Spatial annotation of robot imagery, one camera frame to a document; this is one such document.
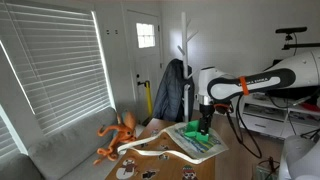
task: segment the couch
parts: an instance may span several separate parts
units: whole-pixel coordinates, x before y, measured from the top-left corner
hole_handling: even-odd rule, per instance
[[[97,136],[96,132],[101,125],[109,126],[116,123],[116,112],[113,108],[88,116],[32,145],[28,149],[29,156],[19,154],[11,161],[0,165],[0,179],[104,179],[117,161],[111,162],[106,159],[97,166],[92,165],[98,158],[96,150],[99,147],[108,147],[112,139],[112,132],[104,137]],[[137,136],[142,130],[143,126],[137,125]]]

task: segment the floor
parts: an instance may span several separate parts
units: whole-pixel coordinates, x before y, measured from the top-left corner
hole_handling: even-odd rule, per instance
[[[199,111],[195,110],[192,119],[199,119],[200,117]],[[260,161],[266,160],[270,156],[275,161],[280,161],[283,147],[282,140],[253,133],[262,151],[262,159],[258,159],[238,143],[226,116],[214,115],[212,127],[229,147],[228,151],[216,156],[216,180],[250,180],[252,179],[253,167]],[[243,132],[243,135],[244,142],[248,147],[257,152],[248,134]]]

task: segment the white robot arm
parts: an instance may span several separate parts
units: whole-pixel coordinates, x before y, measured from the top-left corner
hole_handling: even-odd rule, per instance
[[[220,106],[230,106],[230,100],[233,97],[278,88],[319,85],[320,49],[284,59],[263,73],[240,78],[234,78],[214,67],[202,69],[199,75],[199,92],[196,95],[202,113],[198,131],[203,135],[207,134],[214,111],[219,111]],[[300,147],[300,150],[288,149],[288,147],[295,145]],[[289,174],[282,173],[283,177],[320,179],[320,171],[317,170],[320,165],[320,143],[315,145],[309,140],[301,140],[300,137],[296,137],[294,140],[291,138],[285,142],[284,151],[285,155],[283,154],[283,156],[286,157],[285,160],[281,160],[281,165],[287,166],[286,162],[288,163],[287,169],[289,169],[291,177]]]

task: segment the green object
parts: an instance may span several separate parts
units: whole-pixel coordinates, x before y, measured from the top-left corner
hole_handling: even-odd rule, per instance
[[[198,141],[205,141],[208,142],[209,134],[202,135],[198,132],[199,128],[199,120],[194,120],[188,123],[187,129],[184,132],[184,135],[187,137],[195,137]]]

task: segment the door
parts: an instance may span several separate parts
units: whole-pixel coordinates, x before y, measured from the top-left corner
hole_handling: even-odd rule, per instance
[[[158,17],[128,11],[129,52],[131,53],[132,71],[136,85],[136,116],[140,122],[148,116],[146,88],[143,83],[150,81],[152,104],[159,86],[160,43]]]

